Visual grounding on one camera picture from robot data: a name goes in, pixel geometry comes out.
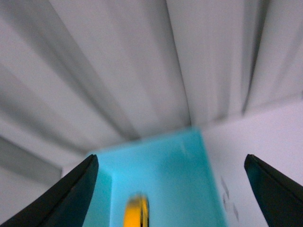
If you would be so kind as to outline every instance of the light blue container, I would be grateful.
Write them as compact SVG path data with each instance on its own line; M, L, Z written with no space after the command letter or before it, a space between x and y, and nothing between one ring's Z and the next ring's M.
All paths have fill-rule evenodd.
M93 152L99 172L84 227L122 227L129 197L149 200L150 227L225 227L200 131Z

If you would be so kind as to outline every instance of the white curtain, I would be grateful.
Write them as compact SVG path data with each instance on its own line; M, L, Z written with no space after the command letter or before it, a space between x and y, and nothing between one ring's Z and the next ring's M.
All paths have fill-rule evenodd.
M0 2L0 137L58 169L302 86L301 0Z

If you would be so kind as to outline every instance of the white surface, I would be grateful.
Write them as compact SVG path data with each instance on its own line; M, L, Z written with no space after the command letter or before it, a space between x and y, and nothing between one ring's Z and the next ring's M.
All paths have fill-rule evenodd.
M266 227L244 169L247 154L254 154L303 185L303 102L246 116L203 131L221 197L230 193L227 217L231 227Z
M48 189L0 167L0 224L25 208Z

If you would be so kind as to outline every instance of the blurry yellow object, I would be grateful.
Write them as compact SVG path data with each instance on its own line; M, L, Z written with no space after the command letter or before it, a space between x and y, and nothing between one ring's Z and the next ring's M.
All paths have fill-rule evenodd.
M148 227L148 201L144 196L131 198L126 206L124 227Z

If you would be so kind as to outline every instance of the yellow object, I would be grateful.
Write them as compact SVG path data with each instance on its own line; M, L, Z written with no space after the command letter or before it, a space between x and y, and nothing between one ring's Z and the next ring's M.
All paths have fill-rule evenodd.
M137 195L127 203L124 215L124 227L148 227L148 215L147 198Z

